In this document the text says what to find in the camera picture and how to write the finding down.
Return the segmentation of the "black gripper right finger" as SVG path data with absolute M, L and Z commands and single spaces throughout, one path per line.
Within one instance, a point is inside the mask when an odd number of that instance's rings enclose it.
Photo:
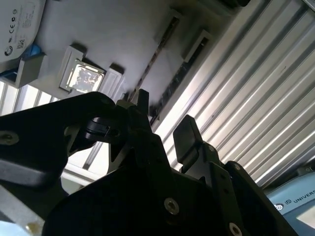
M 186 115 L 173 132 L 177 161 L 192 203 L 185 232 L 209 236 L 295 236 L 263 190 L 235 161 L 222 163 Z

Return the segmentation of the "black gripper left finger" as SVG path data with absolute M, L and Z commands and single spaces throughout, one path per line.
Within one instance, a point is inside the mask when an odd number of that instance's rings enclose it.
M 80 195 L 171 195 L 173 173 L 143 105 L 90 92 L 0 118 L 0 182 L 14 195 L 62 195 L 73 154 L 110 145 L 109 172 Z

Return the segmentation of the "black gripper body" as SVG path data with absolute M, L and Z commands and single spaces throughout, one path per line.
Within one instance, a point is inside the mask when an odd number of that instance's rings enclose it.
M 151 177 L 120 168 L 62 200 L 45 236 L 244 236 L 229 173 L 206 162 L 197 172 Z

